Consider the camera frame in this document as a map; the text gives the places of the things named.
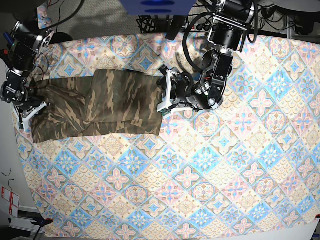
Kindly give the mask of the black robot arm image left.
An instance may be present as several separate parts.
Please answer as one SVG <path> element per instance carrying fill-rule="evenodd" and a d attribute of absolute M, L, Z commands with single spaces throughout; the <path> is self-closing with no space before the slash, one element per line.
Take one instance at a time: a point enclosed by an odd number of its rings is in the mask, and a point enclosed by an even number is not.
<path fill-rule="evenodd" d="M 68 42 L 72 37 L 67 33 L 56 33 L 54 29 L 71 20 L 83 7 L 80 1 L 77 9 L 67 18 L 55 24 L 39 27 L 38 8 L 45 5 L 43 0 L 2 0 L 1 13 L 12 14 L 16 24 L 11 33 L 4 33 L 7 48 L 0 51 L 0 58 L 8 67 L 6 80 L 1 86 L 0 99 L 13 104 L 19 128 L 27 131 L 30 119 L 48 104 L 27 85 L 27 78 L 38 68 L 36 59 L 50 44 Z"/>

